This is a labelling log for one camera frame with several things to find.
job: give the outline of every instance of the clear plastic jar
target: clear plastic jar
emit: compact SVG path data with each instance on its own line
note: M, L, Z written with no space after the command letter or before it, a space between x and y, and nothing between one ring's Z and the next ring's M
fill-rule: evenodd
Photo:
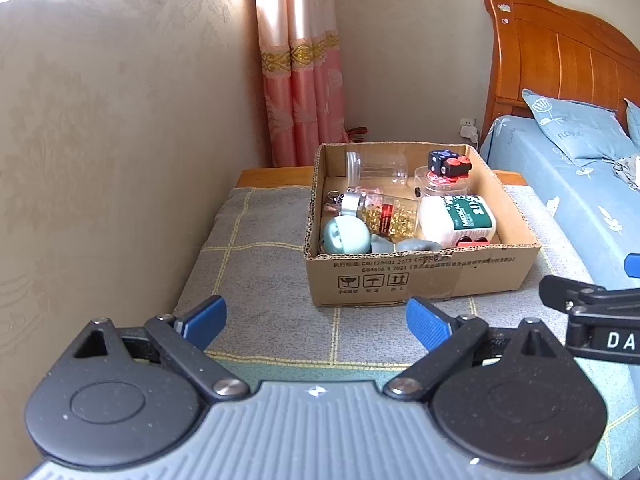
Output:
M340 214L357 216L372 233L398 243L415 235L419 204L410 198L348 191L342 198Z
M441 176L433 173L428 166L421 166L415 170L414 175L414 191L417 198L469 194L468 174Z
M376 187L376 184L404 186L407 177L406 157L401 153L345 152L347 188Z

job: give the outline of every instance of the power adapter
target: power adapter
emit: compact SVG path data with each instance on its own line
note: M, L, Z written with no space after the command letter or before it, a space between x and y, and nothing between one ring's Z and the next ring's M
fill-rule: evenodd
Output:
M478 129L475 126L462 126L460 128L460 137L470 139L478 145Z

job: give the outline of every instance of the cardboard box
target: cardboard box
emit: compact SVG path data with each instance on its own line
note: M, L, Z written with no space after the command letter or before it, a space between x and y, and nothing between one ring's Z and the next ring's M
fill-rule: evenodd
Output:
M346 186L344 153L353 144L323 144L316 153L311 202L306 225L305 259L311 297L315 305L389 305L411 296L452 298L502 290L522 284L540 250L540 242L511 197L478 152L466 144L429 142L366 142L361 153L403 152L408 173L426 165L431 150L449 148L471 159L470 192L478 194L497 221L492 244L480 248L437 252L405 251L392 254L321 254L322 228L332 217L324 211L329 190ZM396 196L412 196L413 181Z

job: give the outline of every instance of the beige upholstered headboard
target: beige upholstered headboard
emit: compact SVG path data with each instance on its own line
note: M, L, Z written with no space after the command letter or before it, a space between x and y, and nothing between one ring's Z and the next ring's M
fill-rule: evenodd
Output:
M640 51L609 23L548 0L484 0L494 55L481 139L495 118L531 117L522 89L617 110L640 105Z

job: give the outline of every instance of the pink curtain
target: pink curtain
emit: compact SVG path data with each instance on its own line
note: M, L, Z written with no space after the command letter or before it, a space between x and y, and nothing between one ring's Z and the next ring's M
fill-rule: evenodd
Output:
M256 0L274 166L346 142L334 0Z

